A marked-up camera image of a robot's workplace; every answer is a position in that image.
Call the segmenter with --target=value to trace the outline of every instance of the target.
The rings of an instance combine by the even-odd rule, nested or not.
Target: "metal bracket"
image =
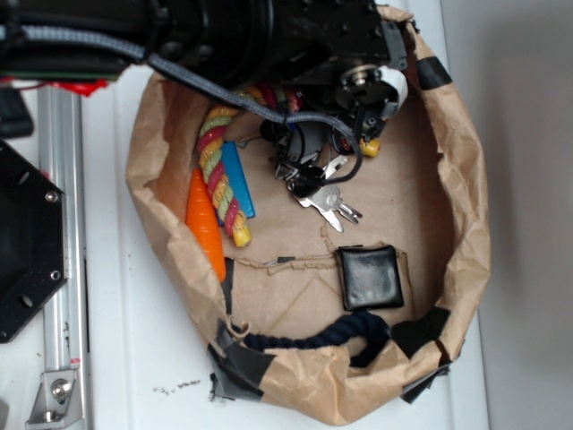
[[[82,417],[81,391],[75,390],[77,371],[45,372],[26,430],[66,428]]]
[[[0,344],[13,340],[65,281],[63,200],[0,141]]]

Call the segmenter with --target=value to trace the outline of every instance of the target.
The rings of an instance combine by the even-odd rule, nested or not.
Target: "brown paper bag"
[[[475,129],[412,16],[387,6],[380,12],[404,25],[411,89],[381,137],[380,155],[340,186],[363,213],[360,226],[340,235],[316,210],[301,208],[273,179],[273,149],[258,139],[261,120],[241,114],[226,138],[249,142],[240,157],[257,217],[249,220],[248,247],[225,239],[235,276],[224,291],[184,224],[193,148],[210,101],[158,75],[141,101],[126,173],[151,246],[209,346],[218,393],[298,409],[332,425],[356,421],[456,359],[490,272]],[[368,367],[350,366],[360,348],[351,344],[264,354],[244,346],[246,332],[301,339],[333,323],[345,313],[334,251],[377,244],[399,250],[405,305],[375,311],[392,326],[392,340]],[[269,264],[281,256],[295,259]]]

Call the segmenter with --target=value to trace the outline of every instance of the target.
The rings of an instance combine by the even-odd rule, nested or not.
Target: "multicolored rope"
[[[290,111],[299,110],[301,107],[301,100],[294,90],[283,90],[279,86],[266,83],[252,86],[239,94],[272,108],[278,103],[287,103]],[[251,230],[246,224],[246,215],[241,211],[239,201],[235,198],[225,165],[221,160],[223,157],[221,148],[225,142],[223,136],[233,117],[238,113],[239,110],[233,107],[223,105],[212,107],[199,131],[197,151],[200,153],[199,165],[213,207],[217,210],[218,217],[223,220],[225,231],[233,237],[235,245],[244,247],[251,243]]]

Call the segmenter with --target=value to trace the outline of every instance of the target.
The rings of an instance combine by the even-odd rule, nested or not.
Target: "dark blue rope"
[[[378,315],[366,311],[343,315],[324,331],[308,339],[293,340],[249,334],[244,343],[259,352],[269,348],[316,349],[340,346],[358,336],[366,338],[367,346],[360,354],[351,358],[350,365],[367,367],[386,345],[389,339],[389,327]]]

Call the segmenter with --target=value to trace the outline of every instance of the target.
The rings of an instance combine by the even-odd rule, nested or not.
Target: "black mounting plate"
[[[0,141],[0,343],[65,282],[64,194]]]

